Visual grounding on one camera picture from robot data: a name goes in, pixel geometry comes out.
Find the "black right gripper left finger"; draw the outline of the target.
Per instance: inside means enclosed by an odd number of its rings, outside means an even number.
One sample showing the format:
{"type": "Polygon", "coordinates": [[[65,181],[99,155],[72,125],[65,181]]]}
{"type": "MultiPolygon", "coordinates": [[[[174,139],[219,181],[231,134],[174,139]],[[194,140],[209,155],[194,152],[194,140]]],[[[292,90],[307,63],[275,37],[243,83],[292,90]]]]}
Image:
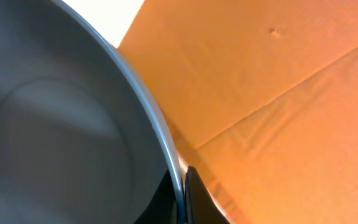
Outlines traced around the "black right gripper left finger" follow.
{"type": "Polygon", "coordinates": [[[149,205],[134,224],[177,224],[175,192],[169,171],[166,171],[149,205]]]}

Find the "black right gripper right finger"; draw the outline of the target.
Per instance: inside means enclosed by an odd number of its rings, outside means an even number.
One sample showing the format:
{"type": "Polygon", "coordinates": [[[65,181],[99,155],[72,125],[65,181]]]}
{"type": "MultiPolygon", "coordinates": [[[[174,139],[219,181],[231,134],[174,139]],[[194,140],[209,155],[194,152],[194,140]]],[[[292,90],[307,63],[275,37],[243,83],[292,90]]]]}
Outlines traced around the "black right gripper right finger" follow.
{"type": "Polygon", "coordinates": [[[188,224],[229,224],[192,166],[188,166],[186,172],[185,199],[188,224]]]}

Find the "dark blue bowl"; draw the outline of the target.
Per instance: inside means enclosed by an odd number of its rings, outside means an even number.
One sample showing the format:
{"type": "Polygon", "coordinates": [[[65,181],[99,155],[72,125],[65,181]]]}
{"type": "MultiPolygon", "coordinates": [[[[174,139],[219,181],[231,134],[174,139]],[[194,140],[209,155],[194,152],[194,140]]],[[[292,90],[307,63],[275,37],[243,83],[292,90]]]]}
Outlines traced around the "dark blue bowl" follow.
{"type": "Polygon", "coordinates": [[[0,223],[134,223],[166,171],[167,124],[121,54],[63,1],[0,1],[0,223]]]}

